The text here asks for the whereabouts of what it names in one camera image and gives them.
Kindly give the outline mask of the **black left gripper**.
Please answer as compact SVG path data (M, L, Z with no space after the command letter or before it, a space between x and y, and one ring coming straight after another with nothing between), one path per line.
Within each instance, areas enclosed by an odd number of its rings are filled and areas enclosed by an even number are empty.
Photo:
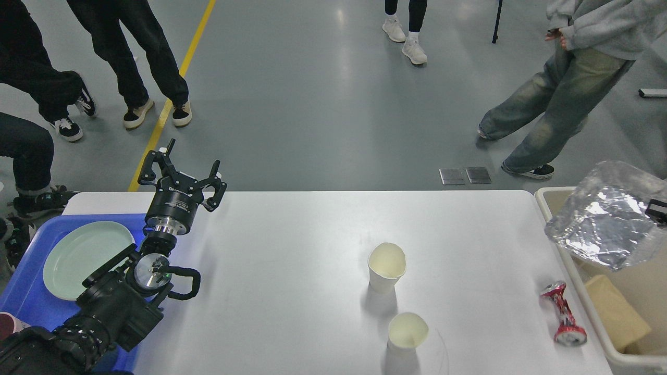
M185 235L190 233L198 206L207 211L215 211L221 204L227 183L222 180L219 167L221 161L215 160L207 178L196 180L193 187L186 187L185 192L178 188L178 171L171 161L170 154L176 139L172 138L166 147L150 150L140 164L137 184L152 186L155 195L144 218L144 230ZM205 198L203 192L212 188L214 194Z

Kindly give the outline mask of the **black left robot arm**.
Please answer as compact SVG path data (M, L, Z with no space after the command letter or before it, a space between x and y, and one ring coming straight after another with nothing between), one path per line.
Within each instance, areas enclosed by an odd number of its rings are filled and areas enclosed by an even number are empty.
M131 351L148 336L164 317L164 299L197 296L200 273L171 265L169 255L199 207L219 207L227 185L219 160L204 179L177 171L174 144L149 151L141 166L138 184L155 187L141 245L131 242L91 272L76 299L78 313L60 326L29 326L3 340L2 374L90 374L110 347Z

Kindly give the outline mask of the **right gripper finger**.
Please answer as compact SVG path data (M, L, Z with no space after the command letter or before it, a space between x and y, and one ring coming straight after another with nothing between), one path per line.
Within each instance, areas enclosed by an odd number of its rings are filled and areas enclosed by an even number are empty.
M650 199L645 214L658 226L666 226L666 202L654 198Z

